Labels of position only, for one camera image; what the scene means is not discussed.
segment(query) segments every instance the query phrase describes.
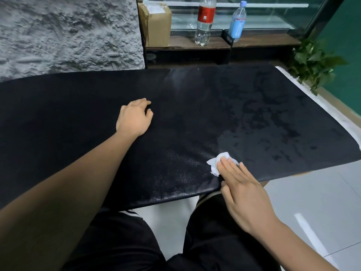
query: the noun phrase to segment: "wall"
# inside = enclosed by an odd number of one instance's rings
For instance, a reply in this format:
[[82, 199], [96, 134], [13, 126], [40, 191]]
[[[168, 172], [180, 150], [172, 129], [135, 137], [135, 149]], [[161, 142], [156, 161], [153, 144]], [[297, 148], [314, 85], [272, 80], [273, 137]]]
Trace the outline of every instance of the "wall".
[[136, 0], [0, 0], [0, 81], [140, 68]]
[[325, 88], [361, 115], [361, 0], [345, 0], [321, 35], [326, 50], [343, 56], [349, 65], [335, 69], [336, 79]]

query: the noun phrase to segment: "person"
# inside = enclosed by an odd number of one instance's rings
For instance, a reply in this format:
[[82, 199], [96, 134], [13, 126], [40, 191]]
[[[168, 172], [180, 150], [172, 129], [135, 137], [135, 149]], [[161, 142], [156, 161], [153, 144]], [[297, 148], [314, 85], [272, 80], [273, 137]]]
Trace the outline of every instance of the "person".
[[166, 261], [133, 211], [101, 208], [132, 143], [153, 117], [139, 99], [122, 106], [116, 133], [0, 211], [0, 266], [15, 270], [336, 270], [275, 215], [247, 168], [222, 158], [221, 194], [203, 196], [183, 254]]

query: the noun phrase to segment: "glass shelf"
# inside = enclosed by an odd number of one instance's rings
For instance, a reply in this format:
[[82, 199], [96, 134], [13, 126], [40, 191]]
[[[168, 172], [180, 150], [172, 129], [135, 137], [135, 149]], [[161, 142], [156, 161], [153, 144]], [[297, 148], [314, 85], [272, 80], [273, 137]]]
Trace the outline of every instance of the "glass shelf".
[[[145, 4], [165, 3], [172, 11], [172, 30], [197, 28], [200, 0], [143, 0]], [[228, 29], [233, 12], [242, 0], [217, 0], [212, 29]], [[249, 30], [300, 30], [304, 31], [317, 15], [326, 0], [246, 0]]]

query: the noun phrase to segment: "gray rock wall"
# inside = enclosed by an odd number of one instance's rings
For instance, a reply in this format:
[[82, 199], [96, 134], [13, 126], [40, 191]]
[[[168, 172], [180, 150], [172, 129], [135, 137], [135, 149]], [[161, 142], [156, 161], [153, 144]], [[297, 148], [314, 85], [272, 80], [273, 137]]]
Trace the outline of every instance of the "gray rock wall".
[[136, 0], [0, 0], [0, 81], [141, 68]]

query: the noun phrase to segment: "tile grout line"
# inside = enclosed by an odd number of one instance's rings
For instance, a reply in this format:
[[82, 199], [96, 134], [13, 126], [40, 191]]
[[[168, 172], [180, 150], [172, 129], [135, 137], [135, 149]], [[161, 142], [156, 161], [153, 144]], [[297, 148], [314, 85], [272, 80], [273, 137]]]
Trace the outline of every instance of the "tile grout line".
[[336, 172], [348, 184], [348, 186], [351, 187], [351, 189], [356, 193], [356, 195], [361, 198], [361, 196], [352, 188], [352, 186], [348, 183], [348, 181], [346, 181], [338, 171], [336, 171]]
[[349, 246], [347, 246], [347, 247], [345, 247], [345, 248], [342, 248], [342, 249], [340, 249], [340, 250], [337, 250], [337, 251], [335, 251], [335, 252], [332, 252], [332, 253], [330, 253], [330, 254], [327, 254], [326, 256], [323, 256], [323, 257], [325, 258], [325, 257], [327, 257], [327, 256], [331, 256], [331, 255], [333, 255], [333, 254], [335, 254], [335, 253], [337, 253], [337, 252], [340, 252], [340, 251], [342, 251], [342, 250], [345, 250], [345, 249], [347, 249], [347, 248], [350, 248], [350, 247], [355, 246], [355, 245], [358, 245], [358, 244], [361, 244], [361, 241], [359, 241], [359, 242], [357, 242], [357, 243], [355, 243], [355, 244], [349, 245]]

